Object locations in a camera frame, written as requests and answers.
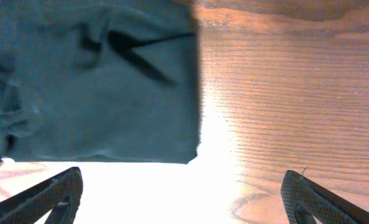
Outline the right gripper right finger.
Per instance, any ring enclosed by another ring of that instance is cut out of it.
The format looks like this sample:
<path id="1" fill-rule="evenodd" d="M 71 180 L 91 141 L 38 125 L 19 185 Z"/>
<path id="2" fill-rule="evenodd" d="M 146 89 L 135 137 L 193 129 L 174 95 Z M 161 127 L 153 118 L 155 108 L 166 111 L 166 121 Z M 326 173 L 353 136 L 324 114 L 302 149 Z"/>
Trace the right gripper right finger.
<path id="1" fill-rule="evenodd" d="M 369 224 L 369 212 L 303 175 L 287 170 L 281 198 L 290 224 Z"/>

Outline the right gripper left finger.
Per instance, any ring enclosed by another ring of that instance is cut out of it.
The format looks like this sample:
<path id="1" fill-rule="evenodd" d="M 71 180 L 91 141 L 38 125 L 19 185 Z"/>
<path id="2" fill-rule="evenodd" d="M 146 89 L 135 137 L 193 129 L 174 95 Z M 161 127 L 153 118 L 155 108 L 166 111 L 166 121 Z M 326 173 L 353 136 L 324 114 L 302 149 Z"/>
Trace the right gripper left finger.
<path id="1" fill-rule="evenodd" d="M 71 167 L 0 202 L 0 224 L 72 224 L 83 193 L 79 167 Z"/>

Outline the black shirt with white logo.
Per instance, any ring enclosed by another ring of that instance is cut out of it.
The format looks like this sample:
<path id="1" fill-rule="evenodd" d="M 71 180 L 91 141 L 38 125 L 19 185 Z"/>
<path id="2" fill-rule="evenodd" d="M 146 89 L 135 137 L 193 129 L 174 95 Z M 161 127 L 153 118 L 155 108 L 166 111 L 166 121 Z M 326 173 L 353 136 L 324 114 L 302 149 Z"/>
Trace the black shirt with white logo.
<path id="1" fill-rule="evenodd" d="M 0 163 L 190 162 L 198 46 L 175 1 L 0 1 Z"/>

